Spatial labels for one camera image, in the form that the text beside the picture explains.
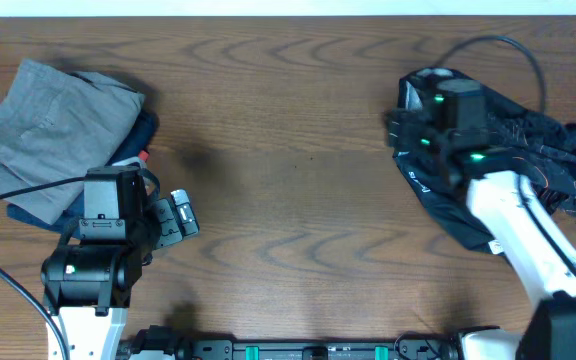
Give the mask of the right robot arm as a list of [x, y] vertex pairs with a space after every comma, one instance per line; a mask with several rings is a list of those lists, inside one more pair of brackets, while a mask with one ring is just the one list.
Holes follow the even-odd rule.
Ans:
[[538, 126], [481, 83], [436, 75], [402, 79], [387, 116], [395, 161], [421, 203], [454, 238], [496, 241], [534, 308], [521, 335], [459, 334], [449, 351], [460, 359], [576, 359], [576, 249], [534, 192], [556, 178], [526, 138]]

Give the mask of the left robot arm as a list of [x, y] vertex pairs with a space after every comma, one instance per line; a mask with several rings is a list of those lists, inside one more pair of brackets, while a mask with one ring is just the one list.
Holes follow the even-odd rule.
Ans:
[[121, 339], [132, 288], [153, 254], [199, 232], [183, 189], [159, 195], [158, 179], [136, 166], [90, 169], [84, 214], [62, 233], [41, 280], [51, 359], [189, 359], [190, 343], [163, 326]]

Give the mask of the black patterned sports jersey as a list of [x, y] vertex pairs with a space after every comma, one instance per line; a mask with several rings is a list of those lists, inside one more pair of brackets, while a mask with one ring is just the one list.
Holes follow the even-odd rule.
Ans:
[[[512, 148], [533, 166], [527, 175], [548, 213], [561, 210], [576, 217], [576, 123], [561, 124], [488, 87], [483, 92], [492, 143]], [[494, 252], [495, 238], [442, 183], [431, 157], [397, 150], [393, 159], [421, 205], [448, 235], [467, 250]]]

